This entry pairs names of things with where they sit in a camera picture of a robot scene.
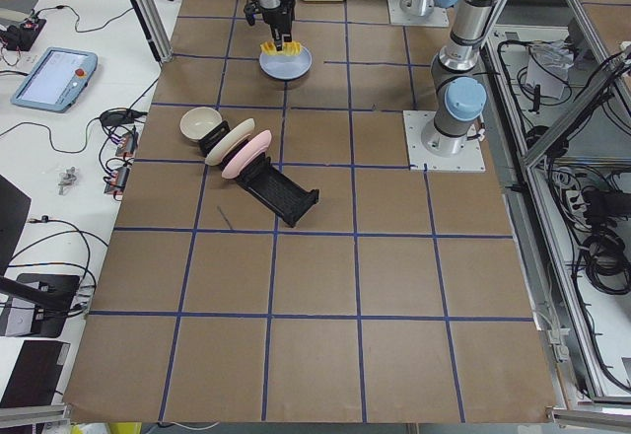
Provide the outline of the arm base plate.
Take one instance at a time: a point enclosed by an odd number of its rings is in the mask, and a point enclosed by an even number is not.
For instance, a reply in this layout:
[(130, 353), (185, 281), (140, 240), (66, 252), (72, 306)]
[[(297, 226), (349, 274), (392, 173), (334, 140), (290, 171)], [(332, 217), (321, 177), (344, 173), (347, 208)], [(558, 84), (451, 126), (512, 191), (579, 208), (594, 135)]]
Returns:
[(474, 125), (464, 136), (451, 138), (435, 128), (432, 110), (405, 110), (403, 128), (409, 168), (413, 171), (484, 173), (486, 171)]
[(434, 0), (387, 0), (389, 22), (395, 26), (447, 28), (447, 10)]

